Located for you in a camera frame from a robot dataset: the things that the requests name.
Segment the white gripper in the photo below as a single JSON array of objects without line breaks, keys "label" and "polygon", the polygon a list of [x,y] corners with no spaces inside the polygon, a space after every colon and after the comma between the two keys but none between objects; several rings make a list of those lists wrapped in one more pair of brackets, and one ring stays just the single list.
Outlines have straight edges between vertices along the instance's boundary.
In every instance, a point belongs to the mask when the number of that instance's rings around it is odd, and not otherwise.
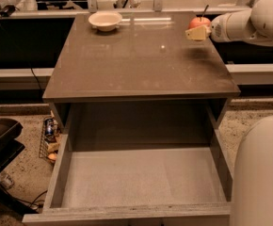
[{"label": "white gripper", "polygon": [[235,41],[236,25],[231,13],[217,16],[211,22],[211,29],[207,25],[201,25],[187,29],[185,35],[189,40],[206,40],[211,34],[211,39],[216,42]]}]

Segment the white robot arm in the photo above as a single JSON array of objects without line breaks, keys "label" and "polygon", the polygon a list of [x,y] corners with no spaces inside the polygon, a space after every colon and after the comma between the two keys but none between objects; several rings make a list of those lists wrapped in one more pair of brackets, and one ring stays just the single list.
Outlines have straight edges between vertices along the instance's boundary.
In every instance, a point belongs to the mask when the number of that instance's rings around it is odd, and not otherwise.
[{"label": "white robot arm", "polygon": [[[273,46],[273,0],[209,21],[191,20],[190,40],[244,41]],[[273,116],[257,121],[243,135],[234,164],[230,226],[273,226]]]}]

